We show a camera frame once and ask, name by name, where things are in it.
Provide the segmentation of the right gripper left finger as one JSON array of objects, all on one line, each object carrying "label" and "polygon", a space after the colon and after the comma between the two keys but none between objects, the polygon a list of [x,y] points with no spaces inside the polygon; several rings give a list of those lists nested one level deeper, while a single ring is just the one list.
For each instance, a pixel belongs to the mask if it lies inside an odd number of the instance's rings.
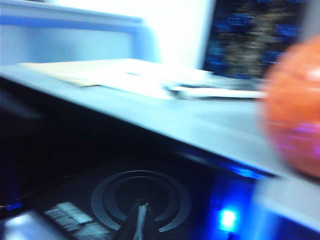
[{"label": "right gripper left finger", "polygon": [[139,210],[141,209],[141,206],[141,202],[136,202],[132,206],[126,219],[117,231],[118,240],[133,240],[135,238],[139,222]]}]

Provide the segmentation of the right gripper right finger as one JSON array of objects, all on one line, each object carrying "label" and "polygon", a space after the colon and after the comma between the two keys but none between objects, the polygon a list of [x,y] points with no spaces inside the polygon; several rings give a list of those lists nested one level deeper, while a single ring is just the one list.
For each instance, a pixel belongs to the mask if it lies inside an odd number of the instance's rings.
[{"label": "right gripper right finger", "polygon": [[149,203],[142,206],[142,226],[141,239],[142,240],[157,240],[158,227],[153,216],[152,208]]}]

